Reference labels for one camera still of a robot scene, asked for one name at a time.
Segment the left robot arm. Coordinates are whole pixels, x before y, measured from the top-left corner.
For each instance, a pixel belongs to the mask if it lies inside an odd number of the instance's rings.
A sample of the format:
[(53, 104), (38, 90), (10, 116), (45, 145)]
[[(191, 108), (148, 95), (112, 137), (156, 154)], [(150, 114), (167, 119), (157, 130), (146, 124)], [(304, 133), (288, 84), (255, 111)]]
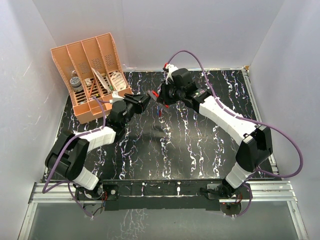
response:
[(99, 199), (103, 195), (103, 183), (85, 167), (88, 152), (119, 141), (126, 125), (134, 115), (145, 111), (150, 99), (149, 94), (114, 94), (109, 114), (102, 114), (102, 126), (80, 133), (62, 132), (45, 159), (50, 171), (45, 183), (49, 184), (52, 176), (58, 174), (89, 198)]

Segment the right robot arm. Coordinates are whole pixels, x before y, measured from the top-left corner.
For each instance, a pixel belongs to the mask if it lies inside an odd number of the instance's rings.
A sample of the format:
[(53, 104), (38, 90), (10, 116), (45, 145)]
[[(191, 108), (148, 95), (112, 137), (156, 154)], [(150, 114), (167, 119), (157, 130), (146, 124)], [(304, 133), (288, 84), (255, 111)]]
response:
[(241, 192), (241, 186), (272, 153), (272, 135), (269, 127), (242, 120), (211, 89), (197, 87), (191, 72), (166, 64), (166, 79), (160, 85), (156, 101), (169, 106), (183, 102), (198, 114), (210, 119), (237, 143), (235, 164), (221, 184), (206, 192), (220, 198), (233, 199)]

